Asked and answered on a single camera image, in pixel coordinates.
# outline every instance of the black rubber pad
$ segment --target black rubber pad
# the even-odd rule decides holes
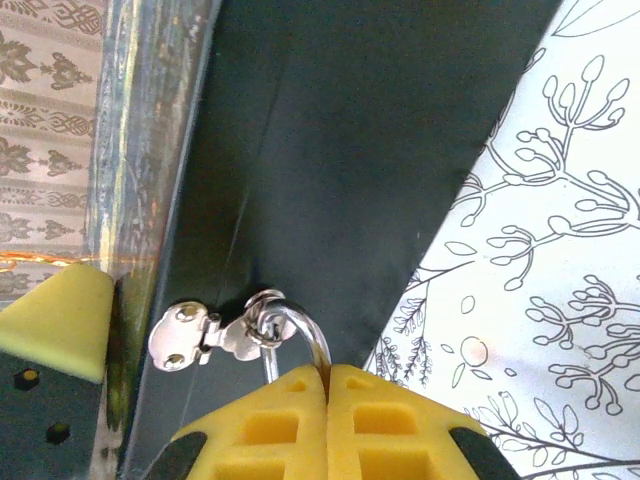
[[[186,480],[206,441],[207,435],[202,432],[174,440],[164,447],[142,480]]]
[[[449,434],[476,472],[478,480],[520,480],[489,437],[464,427],[454,428]]]

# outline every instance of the metal hook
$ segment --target metal hook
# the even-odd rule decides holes
[[[282,342],[279,338],[280,328],[278,326],[283,319],[285,322],[288,321],[295,325],[296,330],[307,342],[312,362],[320,372],[320,376],[323,379],[328,379],[331,370],[331,355],[322,330],[311,320],[302,307],[286,300],[282,295],[268,298],[260,305],[256,322],[257,331],[249,331],[250,335],[260,344],[266,382],[271,383],[279,377],[275,348]]]

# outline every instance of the screw hole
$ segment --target screw hole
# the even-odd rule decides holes
[[[56,422],[47,429],[47,443],[60,445],[71,436],[71,426],[68,423]]]
[[[40,373],[33,368],[25,368],[13,376],[15,389],[27,392],[40,383]]]

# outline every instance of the hinge screw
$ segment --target hinge screw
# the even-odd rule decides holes
[[[176,312],[176,320],[180,322],[190,322],[195,320],[198,314],[198,307],[192,304],[183,305],[180,310]]]
[[[180,365],[184,363],[184,356],[179,353],[169,355],[164,361],[164,366],[167,370],[178,370]]]

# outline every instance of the metal hinge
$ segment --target metal hinge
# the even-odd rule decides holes
[[[282,317],[274,318],[268,330],[259,332],[262,308],[277,299],[284,299],[278,290],[254,295],[245,304],[244,313],[225,328],[220,315],[209,313],[199,302],[169,307],[149,336],[153,364],[165,372],[182,370],[195,362],[204,365],[215,347],[233,353],[240,361],[257,359],[262,346],[277,348],[296,332],[295,325]]]
[[[275,349],[296,332],[309,346],[313,364],[328,381],[329,347],[316,323],[278,290],[251,297],[244,313],[222,328],[220,315],[199,302],[182,302],[164,313],[149,336],[149,353],[156,368],[175,372],[195,362],[206,364],[215,347],[243,362],[262,358],[267,383],[278,378]]]

